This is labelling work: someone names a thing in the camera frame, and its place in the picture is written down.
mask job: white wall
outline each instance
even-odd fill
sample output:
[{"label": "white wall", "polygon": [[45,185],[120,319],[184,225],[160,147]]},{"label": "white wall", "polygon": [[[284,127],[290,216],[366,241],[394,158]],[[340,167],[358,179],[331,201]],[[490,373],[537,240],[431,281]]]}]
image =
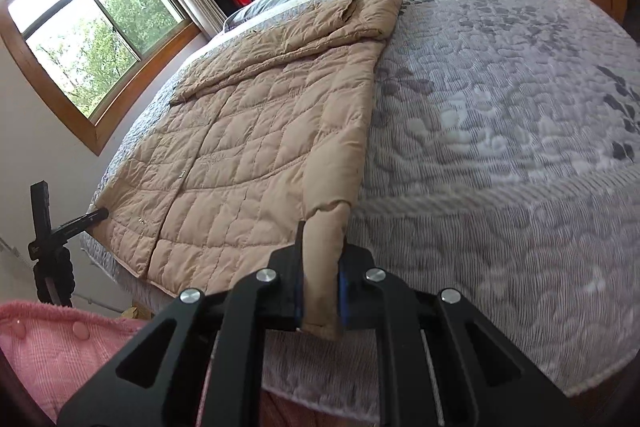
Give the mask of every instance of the white wall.
[{"label": "white wall", "polygon": [[[27,257],[34,239],[30,185],[49,184],[52,226],[81,216],[122,138],[155,93],[191,53],[206,44],[197,36],[150,84],[127,113],[100,156],[94,155],[49,110],[14,63],[0,40],[0,237]],[[130,297],[79,250],[78,238],[68,244],[74,263],[76,290],[116,308]],[[35,299],[29,269],[11,254],[0,252],[0,301]],[[81,309],[108,314],[81,299]]]}]

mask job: bedspread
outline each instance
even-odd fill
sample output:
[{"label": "bedspread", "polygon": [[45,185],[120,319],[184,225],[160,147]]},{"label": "bedspread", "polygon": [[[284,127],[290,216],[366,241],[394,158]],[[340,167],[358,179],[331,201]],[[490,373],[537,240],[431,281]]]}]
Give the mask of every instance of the bedspread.
[{"label": "bedspread", "polygon": [[[640,345],[639,72],[589,0],[404,0],[348,239],[416,289],[458,288],[565,393],[597,385]],[[315,409],[375,421],[376,379],[370,332],[267,338],[263,386]]]},{"label": "bedspread", "polygon": [[303,329],[334,338],[373,71],[401,2],[318,3],[191,63],[95,201],[109,217],[91,234],[167,293],[210,294],[266,267],[304,220]]}]

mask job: tree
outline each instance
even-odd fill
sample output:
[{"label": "tree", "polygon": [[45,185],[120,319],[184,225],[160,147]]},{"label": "tree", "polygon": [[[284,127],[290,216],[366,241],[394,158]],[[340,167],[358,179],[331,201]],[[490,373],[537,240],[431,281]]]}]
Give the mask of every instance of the tree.
[{"label": "tree", "polygon": [[[104,0],[104,7],[132,44],[144,53],[176,25],[161,0]],[[105,18],[80,19],[72,34],[60,35],[36,50],[57,66],[68,81],[66,95],[87,117],[136,59]],[[82,44],[71,49],[69,41]],[[69,54],[75,55],[69,61]]]}]

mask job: window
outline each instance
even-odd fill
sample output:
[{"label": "window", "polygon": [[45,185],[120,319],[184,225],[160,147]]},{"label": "window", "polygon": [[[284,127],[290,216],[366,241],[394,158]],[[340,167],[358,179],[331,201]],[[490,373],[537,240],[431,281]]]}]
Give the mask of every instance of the window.
[{"label": "window", "polygon": [[135,99],[198,33],[176,0],[2,4],[0,32],[16,63],[96,154]]}]

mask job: black stand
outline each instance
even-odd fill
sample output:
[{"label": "black stand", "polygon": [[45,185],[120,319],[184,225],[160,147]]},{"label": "black stand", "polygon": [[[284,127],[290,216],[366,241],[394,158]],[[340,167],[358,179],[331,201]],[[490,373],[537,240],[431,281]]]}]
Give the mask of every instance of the black stand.
[{"label": "black stand", "polygon": [[109,212],[99,208],[51,230],[49,186],[44,181],[31,185],[31,212],[36,239],[29,244],[29,257],[38,261],[33,267],[38,299],[44,303],[71,306],[76,282],[66,242],[106,219]]},{"label": "black stand", "polygon": [[[60,427],[257,426],[264,332],[302,317],[302,230],[228,292],[187,289],[62,408]],[[340,316],[375,329],[384,426],[572,427],[568,400],[457,290],[414,291],[345,244]]]}]

